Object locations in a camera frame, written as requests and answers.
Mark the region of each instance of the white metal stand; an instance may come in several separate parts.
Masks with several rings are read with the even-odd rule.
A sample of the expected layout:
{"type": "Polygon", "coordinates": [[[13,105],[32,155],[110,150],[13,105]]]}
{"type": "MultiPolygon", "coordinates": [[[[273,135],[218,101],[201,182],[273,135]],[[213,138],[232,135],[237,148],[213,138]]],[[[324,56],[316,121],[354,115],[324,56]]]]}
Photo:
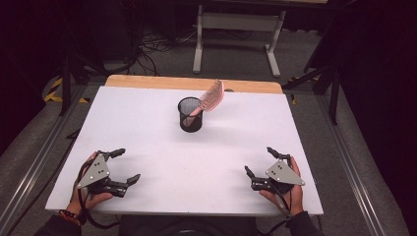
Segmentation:
{"type": "Polygon", "coordinates": [[[273,51],[279,33],[281,32],[284,18],[285,11],[281,11],[279,16],[204,13],[203,6],[200,5],[197,18],[197,45],[196,54],[194,56],[193,73],[198,74],[202,69],[203,29],[253,30],[272,31],[271,42],[265,46],[265,49],[272,74],[274,77],[279,77],[280,73],[273,51]]]}

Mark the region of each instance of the wooden table edge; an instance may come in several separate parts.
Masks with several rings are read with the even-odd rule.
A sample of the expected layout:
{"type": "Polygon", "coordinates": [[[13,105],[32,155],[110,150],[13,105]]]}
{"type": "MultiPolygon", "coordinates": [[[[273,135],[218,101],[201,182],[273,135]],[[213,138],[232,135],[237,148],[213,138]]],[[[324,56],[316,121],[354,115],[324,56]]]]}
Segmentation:
{"type": "MultiPolygon", "coordinates": [[[[106,87],[142,88],[142,89],[191,89],[207,90],[215,79],[148,77],[112,75],[105,83],[106,87]]],[[[237,92],[282,93],[279,83],[223,80],[225,90],[237,92]]]]}

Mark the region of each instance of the gray carpet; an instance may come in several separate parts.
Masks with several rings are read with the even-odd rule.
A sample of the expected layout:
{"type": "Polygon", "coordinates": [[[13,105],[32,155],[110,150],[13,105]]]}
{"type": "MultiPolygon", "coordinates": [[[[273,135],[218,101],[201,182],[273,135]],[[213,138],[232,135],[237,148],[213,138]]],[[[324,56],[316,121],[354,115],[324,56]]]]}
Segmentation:
{"type": "MultiPolygon", "coordinates": [[[[281,71],[279,79],[275,79],[271,75],[268,59],[263,50],[263,45],[269,40],[268,34],[253,33],[248,39],[241,40],[225,32],[213,31],[208,33],[204,40],[203,65],[199,75],[192,73],[195,47],[192,41],[182,43],[167,52],[153,52],[149,56],[153,59],[157,72],[161,76],[277,81],[283,85],[291,77],[303,75],[304,66],[320,38],[314,32],[284,30],[275,49],[275,56],[281,71]],[[239,46],[231,46],[230,44],[239,44],[239,46]]],[[[151,67],[150,61],[146,61],[144,58],[140,60],[151,67]]],[[[138,64],[130,72],[135,75],[145,74],[143,68],[138,64]]],[[[89,83],[84,97],[94,97],[98,86],[102,85],[101,79],[96,78],[96,82],[89,83]]],[[[290,100],[289,103],[313,176],[318,182],[317,188],[325,212],[322,216],[324,232],[327,235],[342,236],[372,235],[342,166],[338,147],[326,122],[327,116],[321,111],[317,98],[311,93],[305,92],[305,89],[310,86],[309,83],[300,86],[301,90],[294,91],[297,104],[292,105],[290,100]]],[[[46,184],[70,143],[66,136],[82,127],[89,107],[88,103],[76,103],[71,119],[66,123],[45,167],[34,183],[24,208],[46,184]]],[[[46,107],[28,124],[1,156],[0,176],[3,180],[7,180],[0,183],[1,208],[5,208],[8,204],[20,179],[30,168],[31,161],[41,149],[58,118],[59,109],[60,103],[47,102],[46,107]]],[[[369,192],[374,209],[386,234],[408,235],[401,212],[381,178],[343,93],[339,97],[337,122],[337,129],[346,141],[352,161],[369,192]]],[[[53,181],[48,183],[44,193],[12,235],[32,235],[48,219],[52,212],[46,211],[44,206],[52,187],[53,181]]],[[[70,195],[71,190],[63,194],[70,195]]],[[[115,215],[100,214],[94,215],[94,218],[103,223],[117,220],[115,215]]],[[[315,217],[313,221],[318,225],[318,220],[315,217]]],[[[278,218],[262,217],[258,218],[257,222],[259,228],[266,232],[278,222],[278,218]]],[[[117,235],[117,230],[117,227],[100,230],[87,224],[84,227],[84,235],[117,235]]],[[[289,235],[289,232],[286,228],[281,227],[274,235],[289,235]]]]}

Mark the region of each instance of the table leg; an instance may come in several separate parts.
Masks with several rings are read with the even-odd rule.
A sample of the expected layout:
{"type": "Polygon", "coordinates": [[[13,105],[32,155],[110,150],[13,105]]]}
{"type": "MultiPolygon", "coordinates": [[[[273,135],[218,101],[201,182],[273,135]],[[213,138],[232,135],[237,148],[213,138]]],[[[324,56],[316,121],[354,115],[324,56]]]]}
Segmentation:
{"type": "Polygon", "coordinates": [[[279,34],[281,32],[282,24],[284,23],[285,11],[279,13],[279,17],[276,18],[275,28],[273,30],[272,40],[270,44],[265,45],[265,50],[267,52],[267,57],[269,60],[270,69],[272,70],[272,75],[274,77],[279,77],[281,74],[276,63],[275,54],[273,53],[276,42],[278,41],[279,34]]]}
{"type": "Polygon", "coordinates": [[[199,6],[199,15],[197,16],[197,46],[196,54],[194,55],[193,73],[198,74],[202,69],[203,56],[203,6],[199,6]]]}

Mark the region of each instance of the dark background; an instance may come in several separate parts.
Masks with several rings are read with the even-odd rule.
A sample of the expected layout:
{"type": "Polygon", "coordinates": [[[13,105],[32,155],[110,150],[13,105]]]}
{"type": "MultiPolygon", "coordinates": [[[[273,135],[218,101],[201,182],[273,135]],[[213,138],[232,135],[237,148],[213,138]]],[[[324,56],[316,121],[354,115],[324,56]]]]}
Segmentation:
{"type": "MultiPolygon", "coordinates": [[[[131,24],[131,15],[126,12],[132,5],[120,8],[114,5],[117,1],[86,2],[18,0],[2,4],[0,154],[44,106],[42,90],[59,74],[69,44],[97,64],[132,56],[129,53],[136,45],[131,39],[141,35],[141,24],[131,24]],[[94,8],[97,4],[107,8],[98,11],[94,8]],[[114,19],[107,28],[94,26],[100,13],[114,19]],[[105,40],[102,36],[109,32],[120,37],[105,40]],[[110,45],[109,41],[118,43],[110,45]]],[[[149,13],[155,6],[148,7],[149,13]]],[[[417,147],[417,9],[389,1],[358,1],[351,8],[358,13],[336,17],[311,67],[319,68],[329,59],[339,60],[342,87],[357,123],[410,234],[417,235],[413,224],[417,194],[413,151],[417,147]]],[[[165,9],[174,21],[147,21],[168,37],[194,23],[195,6],[170,5],[165,9]]],[[[297,18],[296,11],[289,12],[284,27],[325,31],[327,18],[303,16],[297,18]]]]}

